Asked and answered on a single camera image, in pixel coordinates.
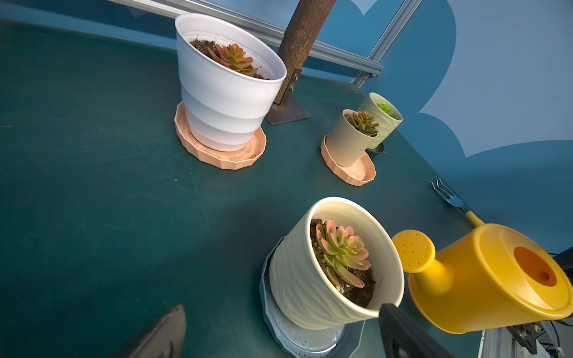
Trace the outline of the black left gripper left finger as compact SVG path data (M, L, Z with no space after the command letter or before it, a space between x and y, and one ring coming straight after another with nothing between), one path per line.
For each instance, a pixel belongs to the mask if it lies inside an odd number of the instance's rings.
M178 304L159 315L110 357L181 357L187 321Z

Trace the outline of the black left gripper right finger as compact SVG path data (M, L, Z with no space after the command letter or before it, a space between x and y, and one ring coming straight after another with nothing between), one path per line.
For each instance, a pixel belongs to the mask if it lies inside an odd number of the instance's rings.
M394 304L383 304L378 323L386 357L452 357Z

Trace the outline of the yellow watering can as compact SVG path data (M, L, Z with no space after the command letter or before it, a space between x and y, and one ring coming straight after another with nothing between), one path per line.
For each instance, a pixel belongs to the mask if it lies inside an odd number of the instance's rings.
M537 243L504 225L479 225L440 251L420 231L402 231L392 241L414 304L447 333L572 314L572 284L564 270Z

